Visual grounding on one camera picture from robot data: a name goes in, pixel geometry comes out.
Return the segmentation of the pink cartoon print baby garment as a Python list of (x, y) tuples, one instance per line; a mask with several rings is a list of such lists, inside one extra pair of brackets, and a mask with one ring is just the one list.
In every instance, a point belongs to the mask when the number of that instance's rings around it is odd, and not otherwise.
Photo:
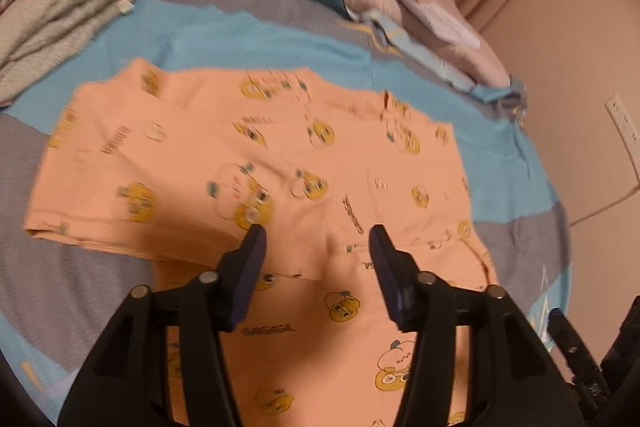
[(165, 72), (139, 58), (83, 84), (25, 219), (40, 239), (165, 260), (166, 283), (216, 265), (252, 225), (267, 254), (222, 340), (249, 426), (394, 421), (416, 343), (387, 316), (373, 225), (454, 286), (497, 280), (450, 124), (308, 69)]

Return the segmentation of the folded grey clothes stack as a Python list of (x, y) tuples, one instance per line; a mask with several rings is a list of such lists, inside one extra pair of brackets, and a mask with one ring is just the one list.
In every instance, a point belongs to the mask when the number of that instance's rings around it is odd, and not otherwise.
[(78, 54), (134, 0), (17, 0), (1, 15), (1, 105)]

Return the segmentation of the white printed paper sheets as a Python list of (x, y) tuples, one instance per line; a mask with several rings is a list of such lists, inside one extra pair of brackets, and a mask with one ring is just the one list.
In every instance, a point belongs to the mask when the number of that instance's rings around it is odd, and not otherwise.
[(480, 48), (480, 38), (466, 23), (452, 16), (436, 2), (418, 5), (423, 23), (432, 33), (442, 41), (477, 50)]

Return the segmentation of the blue grey patterned bed sheet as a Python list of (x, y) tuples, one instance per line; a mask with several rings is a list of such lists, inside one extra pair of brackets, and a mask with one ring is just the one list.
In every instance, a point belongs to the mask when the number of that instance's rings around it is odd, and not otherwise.
[(307, 67), (337, 86), (388, 90), (454, 127), (472, 216), (499, 280), (543, 334), (570, 293), (564, 209), (516, 120), (526, 90), (452, 89), (434, 69), (377, 51), (363, 31), (314, 0), (139, 0), (88, 48), (1, 113), (1, 350), (15, 377), (56, 421), (81, 363), (126, 291), (174, 273), (168, 263), (33, 239), (27, 196), (56, 118), (74, 90), (133, 58), (163, 69)]

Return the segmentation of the white wall socket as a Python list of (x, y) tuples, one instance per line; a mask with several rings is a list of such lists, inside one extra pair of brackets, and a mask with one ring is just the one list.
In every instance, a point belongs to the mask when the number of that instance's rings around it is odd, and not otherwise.
[(639, 129), (634, 123), (627, 106), (618, 93), (614, 93), (605, 103), (605, 108), (622, 139), (625, 150), (631, 161), (636, 179), (639, 179)]

